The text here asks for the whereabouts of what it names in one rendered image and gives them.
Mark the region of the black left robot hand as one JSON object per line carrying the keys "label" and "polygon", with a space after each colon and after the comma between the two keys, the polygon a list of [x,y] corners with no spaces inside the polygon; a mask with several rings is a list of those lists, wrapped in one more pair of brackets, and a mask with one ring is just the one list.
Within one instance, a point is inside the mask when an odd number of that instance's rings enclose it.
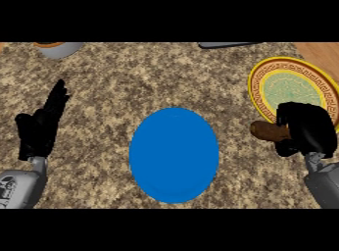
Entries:
{"label": "black left robot hand", "polygon": [[57,123],[68,99],[65,82],[59,79],[49,92],[43,107],[31,115],[23,113],[16,115],[20,161],[25,161],[31,157],[46,158],[49,156],[54,143]]}

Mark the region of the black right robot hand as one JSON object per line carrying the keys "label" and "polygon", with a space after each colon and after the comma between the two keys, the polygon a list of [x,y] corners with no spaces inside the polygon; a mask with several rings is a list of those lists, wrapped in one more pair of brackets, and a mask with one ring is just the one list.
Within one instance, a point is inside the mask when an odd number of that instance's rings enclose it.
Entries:
{"label": "black right robot hand", "polygon": [[288,127],[291,138],[275,143],[281,157],[295,153],[321,153],[322,158],[332,157],[337,149],[337,134],[326,111],[315,105],[287,102],[278,105],[276,125]]}

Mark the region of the brown sweet potato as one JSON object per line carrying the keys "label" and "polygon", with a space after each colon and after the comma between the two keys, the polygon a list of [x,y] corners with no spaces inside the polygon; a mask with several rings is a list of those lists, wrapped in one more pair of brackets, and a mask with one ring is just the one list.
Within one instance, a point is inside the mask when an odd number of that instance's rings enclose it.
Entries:
{"label": "brown sweet potato", "polygon": [[284,125],[275,125],[261,121],[254,121],[250,124],[250,133],[257,139],[270,142],[279,142],[291,138],[288,128]]}

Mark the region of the yellow patterned plate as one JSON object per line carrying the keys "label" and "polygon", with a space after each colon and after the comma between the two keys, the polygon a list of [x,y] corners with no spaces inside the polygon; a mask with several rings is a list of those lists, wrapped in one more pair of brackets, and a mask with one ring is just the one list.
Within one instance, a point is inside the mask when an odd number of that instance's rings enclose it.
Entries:
{"label": "yellow patterned plate", "polygon": [[276,121],[278,105],[298,102],[323,108],[339,131],[339,84],[309,62],[292,57],[270,57],[251,68],[247,92],[261,118]]}

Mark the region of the blue plate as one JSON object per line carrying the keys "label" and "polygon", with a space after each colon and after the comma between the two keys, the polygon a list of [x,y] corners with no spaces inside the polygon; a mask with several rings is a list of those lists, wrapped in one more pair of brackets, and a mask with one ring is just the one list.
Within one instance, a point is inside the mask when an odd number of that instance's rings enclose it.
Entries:
{"label": "blue plate", "polygon": [[219,168],[219,140],[193,111],[168,107],[145,118],[131,135],[128,168],[139,188],[162,203],[185,203],[204,192]]}

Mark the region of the grey bowl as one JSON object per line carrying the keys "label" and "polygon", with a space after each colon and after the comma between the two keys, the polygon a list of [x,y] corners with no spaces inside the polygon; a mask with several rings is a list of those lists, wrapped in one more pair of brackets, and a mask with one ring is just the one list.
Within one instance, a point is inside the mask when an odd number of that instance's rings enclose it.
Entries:
{"label": "grey bowl", "polygon": [[34,47],[41,55],[50,59],[62,59],[72,55],[81,48],[83,42],[35,42]]}

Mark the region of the dark grey flat object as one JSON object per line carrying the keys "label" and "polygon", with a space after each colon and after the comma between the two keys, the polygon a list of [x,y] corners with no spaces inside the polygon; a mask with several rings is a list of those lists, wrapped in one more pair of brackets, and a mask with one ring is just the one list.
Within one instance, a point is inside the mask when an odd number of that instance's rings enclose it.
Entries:
{"label": "dark grey flat object", "polygon": [[198,42],[198,47],[201,49],[217,49],[217,48],[229,48],[245,45],[258,44],[261,42]]}

